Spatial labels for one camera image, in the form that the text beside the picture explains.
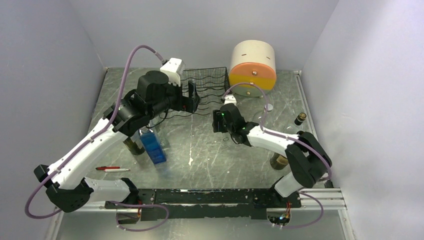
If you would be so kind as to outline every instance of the black metal bar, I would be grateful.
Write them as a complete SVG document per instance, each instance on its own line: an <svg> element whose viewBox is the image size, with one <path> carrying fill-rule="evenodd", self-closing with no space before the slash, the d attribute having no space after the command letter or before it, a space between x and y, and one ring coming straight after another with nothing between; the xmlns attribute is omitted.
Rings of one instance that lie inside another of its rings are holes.
<svg viewBox="0 0 424 240"><path fill-rule="evenodd" d="M170 219L237 218L267 219L267 208L300 208L297 192L281 197L269 188L236 189L138 189L143 204L160 204L169 209ZM106 202L106 209L118 209ZM160 208L143 208L141 221L164 219Z"/></svg>

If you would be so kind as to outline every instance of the marker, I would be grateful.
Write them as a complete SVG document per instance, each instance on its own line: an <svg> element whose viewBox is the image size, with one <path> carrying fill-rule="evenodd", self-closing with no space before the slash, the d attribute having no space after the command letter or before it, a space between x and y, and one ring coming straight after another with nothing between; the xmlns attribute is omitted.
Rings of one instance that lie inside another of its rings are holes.
<svg viewBox="0 0 424 240"><path fill-rule="evenodd" d="M118 169L105 169L106 173L123 173L130 171L128 168L118 168Z"/></svg>
<svg viewBox="0 0 424 240"><path fill-rule="evenodd" d="M120 166L98 166L96 170L105 170L105 169L120 169Z"/></svg>

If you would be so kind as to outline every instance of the orange and white cylinder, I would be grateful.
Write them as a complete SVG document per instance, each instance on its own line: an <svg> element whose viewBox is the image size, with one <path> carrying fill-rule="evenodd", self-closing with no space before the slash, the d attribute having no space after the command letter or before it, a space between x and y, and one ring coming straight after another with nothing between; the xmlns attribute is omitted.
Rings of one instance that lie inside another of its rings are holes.
<svg viewBox="0 0 424 240"><path fill-rule="evenodd" d="M253 83L268 93L273 89L276 80L275 53L271 45L264 41L246 40L235 46L229 71L231 86L242 82ZM250 85L236 86L233 92L247 97L263 95Z"/></svg>

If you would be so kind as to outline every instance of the cylindrical container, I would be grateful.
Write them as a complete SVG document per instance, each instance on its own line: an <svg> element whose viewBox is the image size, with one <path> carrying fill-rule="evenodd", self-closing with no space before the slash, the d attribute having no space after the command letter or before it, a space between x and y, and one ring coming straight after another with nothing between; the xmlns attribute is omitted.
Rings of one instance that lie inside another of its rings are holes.
<svg viewBox="0 0 424 240"><path fill-rule="evenodd" d="M289 165L289 160L287 160L285 156L281 156L280 154L274 152L274 155L269 159L269 163L273 169L281 170Z"/></svg>
<svg viewBox="0 0 424 240"><path fill-rule="evenodd" d="M264 41L246 40L232 51L229 84L253 83L268 93L276 84L276 61L274 49ZM263 94L253 86L239 85L233 88L236 94L260 97Z"/></svg>
<svg viewBox="0 0 424 240"><path fill-rule="evenodd" d="M285 124L282 132L285 134L298 134L299 131L303 130L302 123L306 120L306 113L301 112L297 115L294 121L289 120Z"/></svg>

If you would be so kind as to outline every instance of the red pen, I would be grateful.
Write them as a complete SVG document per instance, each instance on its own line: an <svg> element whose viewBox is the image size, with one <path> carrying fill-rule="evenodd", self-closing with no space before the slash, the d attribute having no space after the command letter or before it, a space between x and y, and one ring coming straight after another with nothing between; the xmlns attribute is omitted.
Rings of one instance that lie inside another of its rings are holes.
<svg viewBox="0 0 424 240"><path fill-rule="evenodd" d="M98 166L96 170L106 170L106 169L120 169L120 166Z"/></svg>

